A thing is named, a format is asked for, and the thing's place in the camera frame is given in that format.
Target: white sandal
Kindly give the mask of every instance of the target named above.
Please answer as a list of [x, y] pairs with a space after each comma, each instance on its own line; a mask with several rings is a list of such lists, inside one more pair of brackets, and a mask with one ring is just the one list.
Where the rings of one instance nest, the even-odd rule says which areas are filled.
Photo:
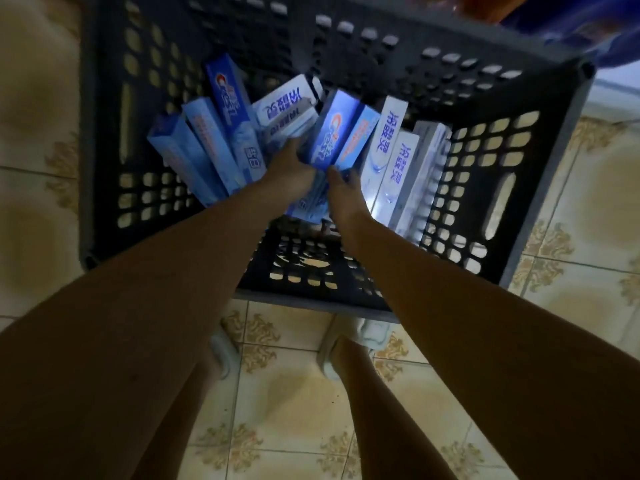
[[220, 362], [220, 368], [222, 369], [220, 379], [226, 378], [231, 369], [237, 369], [240, 366], [240, 354], [220, 324], [218, 324], [218, 328], [209, 338], [209, 345], [213, 355]]
[[329, 330], [324, 334], [317, 357], [320, 370], [327, 379], [332, 381], [338, 381], [340, 377], [333, 368], [329, 355], [341, 335], [370, 349], [382, 350], [387, 346], [391, 337], [391, 325], [387, 322], [366, 320], [349, 315], [335, 315], [329, 325]]

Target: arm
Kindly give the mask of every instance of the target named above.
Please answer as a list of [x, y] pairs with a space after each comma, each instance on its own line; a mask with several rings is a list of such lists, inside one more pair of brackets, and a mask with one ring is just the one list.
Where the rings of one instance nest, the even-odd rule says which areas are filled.
[[356, 175], [329, 182], [345, 249], [520, 480], [638, 468], [640, 362], [375, 222]]
[[313, 181], [295, 146], [260, 182], [107, 261], [0, 336], [1, 478], [130, 478], [269, 221]]

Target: toothpaste box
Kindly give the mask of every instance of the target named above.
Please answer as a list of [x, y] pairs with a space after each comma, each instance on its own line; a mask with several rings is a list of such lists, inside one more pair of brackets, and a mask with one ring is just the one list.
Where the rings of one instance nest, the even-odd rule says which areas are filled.
[[147, 139], [205, 207], [227, 197], [211, 160], [183, 116], [158, 116]]
[[318, 113], [308, 98], [302, 98], [293, 104], [286, 111], [273, 120], [273, 122], [262, 131], [262, 142], [264, 151], [272, 156], [279, 152], [288, 138], [295, 138], [304, 135], [313, 127], [318, 119]]
[[353, 120], [362, 111], [363, 104], [353, 96], [334, 89], [324, 102], [324, 107], [311, 133], [299, 151], [301, 160], [320, 170], [306, 197], [292, 204], [287, 215], [308, 219], [308, 211], [313, 208], [324, 189], [324, 172], [338, 158], [345, 140], [350, 134]]
[[[351, 129], [351, 133], [344, 144], [340, 155], [335, 161], [334, 165], [339, 171], [348, 170], [360, 156], [364, 145], [373, 133], [373, 129], [378, 124], [380, 119], [380, 113], [370, 108], [369, 106], [363, 106], [360, 116], [356, 120], [356, 123]], [[329, 190], [329, 184], [324, 183], [324, 189], [320, 193], [320, 197], [316, 205], [309, 210], [309, 220], [315, 222], [318, 219], [329, 218], [329, 202], [327, 201], [327, 192]]]
[[287, 112], [291, 106], [302, 100], [309, 99], [311, 106], [317, 103], [316, 96], [304, 74], [295, 76], [276, 90], [253, 103], [253, 110], [258, 117], [258, 124], [262, 127], [270, 126], [281, 113]]
[[371, 211], [371, 216], [382, 225], [389, 225], [419, 142], [420, 137], [409, 131], [400, 131], [396, 138], [380, 191]]
[[447, 140], [451, 131], [441, 123], [418, 121], [413, 132], [421, 133], [421, 141], [388, 225], [389, 229], [405, 238], [418, 208], [423, 203], [438, 158], [442, 155], [446, 156], [451, 147]]
[[229, 195], [246, 185], [224, 135], [225, 128], [211, 99], [198, 98], [182, 106], [191, 127], [213, 163]]
[[225, 54], [215, 61], [208, 62], [205, 69], [236, 163], [247, 183], [256, 182], [264, 175], [266, 166], [256, 134], [256, 129], [259, 128], [258, 121], [238, 67], [231, 57]]
[[380, 112], [380, 122], [371, 138], [360, 173], [362, 195], [367, 202], [369, 211], [372, 211], [376, 201], [382, 177], [387, 170], [391, 151], [396, 144], [396, 138], [408, 106], [409, 104], [405, 101], [387, 96]]

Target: hand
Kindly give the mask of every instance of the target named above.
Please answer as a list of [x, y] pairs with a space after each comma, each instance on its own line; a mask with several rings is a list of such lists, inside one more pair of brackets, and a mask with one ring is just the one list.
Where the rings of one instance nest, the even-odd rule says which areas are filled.
[[285, 206], [307, 195], [316, 176], [315, 168], [298, 160], [299, 144], [300, 138], [289, 138], [260, 180]]
[[355, 255], [357, 226], [371, 219], [371, 213], [360, 189], [360, 177], [356, 170], [351, 170], [349, 183], [347, 183], [342, 179], [340, 172], [331, 166], [326, 173], [326, 178], [329, 181], [328, 197], [331, 217], [340, 231], [344, 248], [348, 253]]

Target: plastic crate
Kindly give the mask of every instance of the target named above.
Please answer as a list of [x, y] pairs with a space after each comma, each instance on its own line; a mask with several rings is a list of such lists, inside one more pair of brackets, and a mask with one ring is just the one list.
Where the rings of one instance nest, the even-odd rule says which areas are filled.
[[[87, 269], [201, 210], [146, 133], [158, 112], [206, 92], [200, 63], [228, 51], [247, 72], [252, 100], [306, 73], [368, 103], [386, 95], [409, 101], [405, 128], [417, 119], [452, 126], [436, 195], [426, 196], [435, 197], [433, 211], [416, 221], [420, 245], [507, 287], [595, 75], [587, 59], [564, 48], [402, 0], [83, 1], [80, 258]], [[517, 128], [531, 112], [537, 121]], [[508, 148], [523, 132], [528, 142]], [[504, 165], [509, 152], [522, 152], [515, 166]], [[515, 184], [506, 204], [499, 199], [504, 213], [489, 239], [487, 215], [510, 175]], [[339, 242], [283, 235], [277, 226], [261, 240], [236, 297], [396, 320]]]

